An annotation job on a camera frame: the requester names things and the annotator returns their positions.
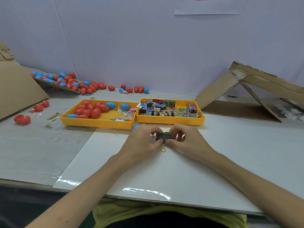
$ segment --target wall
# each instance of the wall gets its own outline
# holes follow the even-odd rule
[[[7,18],[14,32],[0,37],[18,61],[46,71],[74,65],[83,80],[196,94],[236,60],[304,86],[304,0],[249,0],[242,15],[214,16],[174,16],[177,0],[28,0],[22,7],[19,1],[6,5],[26,14],[14,11]],[[28,16],[36,2],[50,12]],[[37,36],[47,29],[52,37]],[[14,35],[20,32],[26,40]],[[46,47],[49,53],[40,52]]]

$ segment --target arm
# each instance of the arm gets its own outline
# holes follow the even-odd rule
[[[175,124],[169,132],[174,138],[177,136],[177,139],[166,140],[166,144],[223,175],[281,226],[304,227],[303,199],[217,153],[195,127]]]
[[[155,153],[163,141],[150,144],[150,134],[161,133],[157,126],[142,125],[127,138],[119,153],[92,176],[65,195],[26,228],[77,228],[94,205],[131,166]]]

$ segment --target yellow plastic basket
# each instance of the yellow plastic basket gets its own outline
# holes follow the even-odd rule
[[[136,102],[83,99],[81,102],[77,103],[77,105],[69,109],[60,117],[62,123],[65,126],[89,126],[89,127],[98,127],[98,128],[113,128],[113,129],[126,129],[126,130],[131,130],[132,127],[134,126],[136,121],[136,114],[131,122],[110,121],[110,119],[123,117],[122,114],[119,114],[118,111],[113,109],[111,109],[108,112],[102,112],[97,119],[66,118],[68,114],[74,114],[75,109],[86,100],[90,100],[93,104],[96,104],[98,101],[102,101],[104,104],[106,104],[107,102],[113,102],[116,104],[116,107],[118,108],[120,108],[120,105],[122,103],[129,104],[131,108],[137,107],[138,105],[138,103]]]
[[[149,101],[153,100],[150,98],[142,98],[140,101]],[[192,100],[172,100],[172,99],[160,99],[160,100],[169,100],[175,101],[175,107],[187,106],[188,104],[195,104],[197,110],[200,110],[196,101]],[[139,115],[139,110],[136,111],[137,122],[141,123],[162,123],[162,124],[184,124],[184,125],[196,125],[201,126],[204,123],[205,116],[201,114],[198,118],[188,118],[188,117],[168,117],[168,116],[148,116],[148,115]]]

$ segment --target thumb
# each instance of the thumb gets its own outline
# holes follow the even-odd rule
[[[177,140],[174,139],[166,139],[165,144],[179,149],[181,142],[178,142]]]
[[[157,148],[161,147],[161,145],[164,143],[162,139],[158,139],[156,142],[152,143],[150,145],[152,150],[156,150]]]

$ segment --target person's right hand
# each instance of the person's right hand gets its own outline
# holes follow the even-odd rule
[[[166,139],[165,144],[179,149],[193,159],[205,162],[206,158],[217,153],[206,142],[198,129],[193,126],[175,124],[169,130],[169,133],[173,138],[177,136],[177,139]]]

